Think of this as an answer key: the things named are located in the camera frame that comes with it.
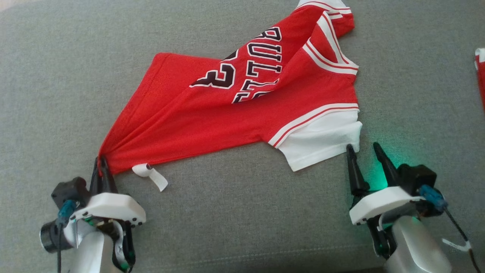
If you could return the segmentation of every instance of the gray couch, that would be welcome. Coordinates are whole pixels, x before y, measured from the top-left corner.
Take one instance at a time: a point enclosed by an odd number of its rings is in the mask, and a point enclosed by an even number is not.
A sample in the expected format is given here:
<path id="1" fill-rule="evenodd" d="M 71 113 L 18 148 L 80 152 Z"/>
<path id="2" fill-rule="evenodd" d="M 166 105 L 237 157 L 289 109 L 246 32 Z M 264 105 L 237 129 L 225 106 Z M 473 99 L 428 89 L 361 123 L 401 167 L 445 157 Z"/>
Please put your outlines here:
<path id="1" fill-rule="evenodd" d="M 356 28 L 341 39 L 360 65 L 359 162 L 374 188 L 379 141 L 395 163 L 423 163 L 485 269 L 485 114 L 473 53 L 485 46 L 481 0 L 345 0 Z M 297 0 L 40 0 L 0 13 L 0 272 L 53 272 L 38 242 L 56 217 L 60 181 L 90 178 L 116 117 L 160 51 L 223 58 Z M 159 193 L 116 176 L 148 221 L 134 230 L 134 273 L 343 272 L 379 267 L 366 227 L 352 226 L 343 155 L 292 172 L 267 144 L 156 166 Z M 425 220 L 460 242 L 445 217 Z M 469 257 L 442 246 L 455 272 Z M 72 251 L 63 255 L 65 269 Z"/>

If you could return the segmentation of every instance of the red basketball jersey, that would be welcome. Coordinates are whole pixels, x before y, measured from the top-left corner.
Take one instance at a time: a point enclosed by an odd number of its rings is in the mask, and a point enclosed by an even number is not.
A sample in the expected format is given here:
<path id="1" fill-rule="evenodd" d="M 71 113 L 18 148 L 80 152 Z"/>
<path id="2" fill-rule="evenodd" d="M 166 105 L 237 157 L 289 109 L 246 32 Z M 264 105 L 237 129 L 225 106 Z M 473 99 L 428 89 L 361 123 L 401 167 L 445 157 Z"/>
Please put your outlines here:
<path id="1" fill-rule="evenodd" d="M 157 54 L 99 155 L 119 173 L 265 141 L 296 171 L 358 150 L 353 27 L 340 0 L 302 0 L 224 60 Z"/>

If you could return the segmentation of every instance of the clothing tag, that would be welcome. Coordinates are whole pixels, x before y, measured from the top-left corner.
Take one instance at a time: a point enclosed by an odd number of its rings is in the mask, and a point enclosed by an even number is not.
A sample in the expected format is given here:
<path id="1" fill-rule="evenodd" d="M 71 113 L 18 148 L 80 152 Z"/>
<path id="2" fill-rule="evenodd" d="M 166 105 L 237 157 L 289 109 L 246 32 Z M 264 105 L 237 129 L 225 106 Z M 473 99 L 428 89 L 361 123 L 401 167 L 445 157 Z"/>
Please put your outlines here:
<path id="1" fill-rule="evenodd" d="M 163 191 L 168 181 L 163 175 L 153 169 L 148 163 L 138 164 L 131 167 L 133 172 L 141 177 L 150 177 L 150 179 L 157 185 L 160 191 Z"/>

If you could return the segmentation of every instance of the white cable clip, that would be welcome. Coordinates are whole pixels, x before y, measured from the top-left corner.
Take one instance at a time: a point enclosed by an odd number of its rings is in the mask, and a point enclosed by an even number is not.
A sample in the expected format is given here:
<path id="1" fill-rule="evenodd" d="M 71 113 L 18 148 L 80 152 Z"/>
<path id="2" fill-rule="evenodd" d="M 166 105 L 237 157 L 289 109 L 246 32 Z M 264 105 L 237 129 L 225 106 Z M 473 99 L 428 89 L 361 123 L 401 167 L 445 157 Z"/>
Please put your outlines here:
<path id="1" fill-rule="evenodd" d="M 453 248 L 456 248 L 458 250 L 461 250 L 463 252 L 468 252 L 468 250 L 471 249 L 471 244 L 470 244 L 470 241 L 465 241 L 465 245 L 464 246 L 461 246 L 461 245 L 457 245 L 455 243 L 452 243 L 444 238 L 441 239 L 443 241 L 443 243 L 453 247 Z"/>

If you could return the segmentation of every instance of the blue connector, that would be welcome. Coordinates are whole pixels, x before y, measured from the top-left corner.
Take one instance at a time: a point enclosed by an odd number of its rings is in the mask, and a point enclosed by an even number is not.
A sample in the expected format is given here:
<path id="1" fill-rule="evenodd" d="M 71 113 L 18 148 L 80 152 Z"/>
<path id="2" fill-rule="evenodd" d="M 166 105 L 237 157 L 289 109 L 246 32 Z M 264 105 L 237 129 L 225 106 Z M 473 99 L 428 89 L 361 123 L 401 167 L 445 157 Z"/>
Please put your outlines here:
<path id="1" fill-rule="evenodd" d="M 428 185 L 421 186 L 420 195 L 433 203 L 439 212 L 443 212 L 448 207 L 448 202 L 443 198 L 443 195 Z"/>
<path id="2" fill-rule="evenodd" d="M 69 217 L 76 211 L 76 201 L 67 200 L 64 202 L 63 206 L 57 214 L 57 224 L 67 224 L 69 222 Z"/>

